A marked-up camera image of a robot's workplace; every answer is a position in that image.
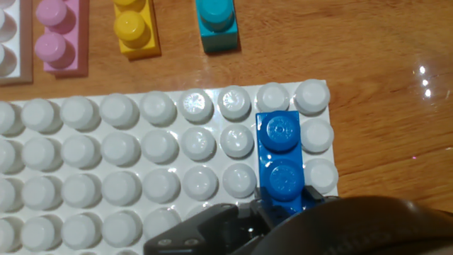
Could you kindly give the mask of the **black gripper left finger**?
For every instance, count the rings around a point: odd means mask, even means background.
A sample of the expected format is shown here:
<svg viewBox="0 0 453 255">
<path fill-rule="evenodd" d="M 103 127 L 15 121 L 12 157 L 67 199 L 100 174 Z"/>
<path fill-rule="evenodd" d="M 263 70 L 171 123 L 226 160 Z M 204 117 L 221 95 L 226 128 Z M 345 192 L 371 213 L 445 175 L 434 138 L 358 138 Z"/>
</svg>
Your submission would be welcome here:
<svg viewBox="0 0 453 255">
<path fill-rule="evenodd" d="M 275 226 L 270 196 L 257 188 L 250 203 L 220 203 L 148 240 L 144 255 L 250 254 Z"/>
</svg>

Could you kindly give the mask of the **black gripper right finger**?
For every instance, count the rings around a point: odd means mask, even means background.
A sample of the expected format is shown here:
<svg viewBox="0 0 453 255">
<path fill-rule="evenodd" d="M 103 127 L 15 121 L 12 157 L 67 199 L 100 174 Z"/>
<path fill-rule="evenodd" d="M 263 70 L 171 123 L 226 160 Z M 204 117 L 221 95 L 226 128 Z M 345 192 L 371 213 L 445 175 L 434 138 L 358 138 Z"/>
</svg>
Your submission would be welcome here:
<svg viewBox="0 0 453 255">
<path fill-rule="evenodd" d="M 302 209 L 308 210 L 325 202 L 325 198 L 313 187 L 305 186 L 302 190 Z"/>
</svg>

